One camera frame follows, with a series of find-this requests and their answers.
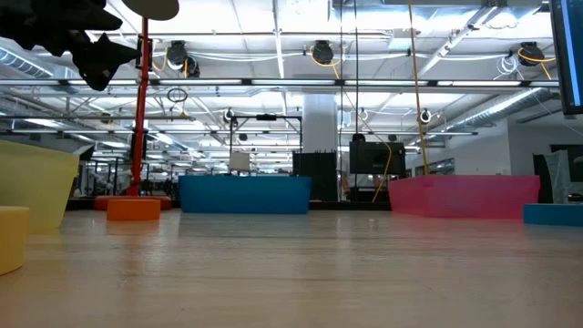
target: red stand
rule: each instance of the red stand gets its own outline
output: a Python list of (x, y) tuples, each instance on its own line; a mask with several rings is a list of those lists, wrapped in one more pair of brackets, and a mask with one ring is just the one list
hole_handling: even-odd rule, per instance
[(144, 115), (146, 112), (146, 92), (148, 92), (148, 67), (149, 67), (149, 40), (148, 19), (142, 18), (142, 71), (138, 89), (138, 105), (136, 107), (136, 137), (134, 138), (134, 158), (132, 159), (132, 180), (128, 188), (129, 196), (139, 196), (139, 184), (142, 172), (142, 149), (144, 147)]

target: yellow bin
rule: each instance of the yellow bin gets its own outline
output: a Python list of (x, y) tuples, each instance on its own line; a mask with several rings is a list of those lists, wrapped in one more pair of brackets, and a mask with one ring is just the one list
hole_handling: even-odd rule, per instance
[(79, 156), (0, 140), (0, 206), (30, 209), (31, 231), (61, 225)]
[(25, 263), (28, 208), (0, 206), (0, 275)]

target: black monitor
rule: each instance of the black monitor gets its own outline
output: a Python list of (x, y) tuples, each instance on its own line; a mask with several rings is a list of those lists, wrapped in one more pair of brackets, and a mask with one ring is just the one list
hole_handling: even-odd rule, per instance
[[(406, 177), (404, 163), (405, 147), (401, 142), (388, 142), (393, 156), (387, 174)], [(386, 162), (389, 159), (389, 149), (383, 142), (351, 142), (350, 172), (352, 174), (384, 174)]]
[(583, 1), (550, 0), (565, 115), (583, 114)]

